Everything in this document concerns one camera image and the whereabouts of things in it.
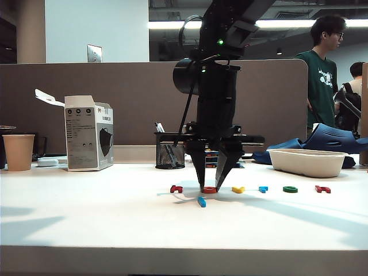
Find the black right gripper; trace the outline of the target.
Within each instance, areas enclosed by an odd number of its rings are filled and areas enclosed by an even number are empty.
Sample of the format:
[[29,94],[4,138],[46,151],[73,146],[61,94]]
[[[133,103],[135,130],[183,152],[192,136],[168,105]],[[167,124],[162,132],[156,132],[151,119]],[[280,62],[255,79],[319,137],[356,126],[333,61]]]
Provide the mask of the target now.
[[[197,118],[187,122],[185,133],[193,140],[203,140],[212,147],[219,147],[216,169],[216,189],[220,190],[228,173],[239,161],[244,145],[264,145],[265,138],[259,135],[242,134],[242,127],[233,124],[235,97],[205,98],[197,102]],[[205,185],[205,143],[186,143],[186,153],[194,164],[200,191]]]

